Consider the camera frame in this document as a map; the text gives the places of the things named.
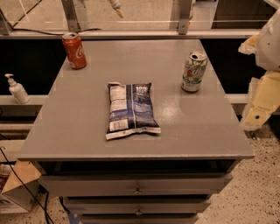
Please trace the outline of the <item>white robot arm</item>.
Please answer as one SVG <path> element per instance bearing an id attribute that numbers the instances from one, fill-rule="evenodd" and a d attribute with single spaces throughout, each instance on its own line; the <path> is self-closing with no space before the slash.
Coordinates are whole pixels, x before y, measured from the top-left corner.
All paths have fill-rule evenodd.
<path id="1" fill-rule="evenodd" d="M 280 106 L 280 9 L 240 45 L 238 52 L 253 53 L 256 65 L 265 70 L 260 79 L 251 79 L 248 102 L 241 115 L 241 127 L 253 131 L 260 129 Z"/>

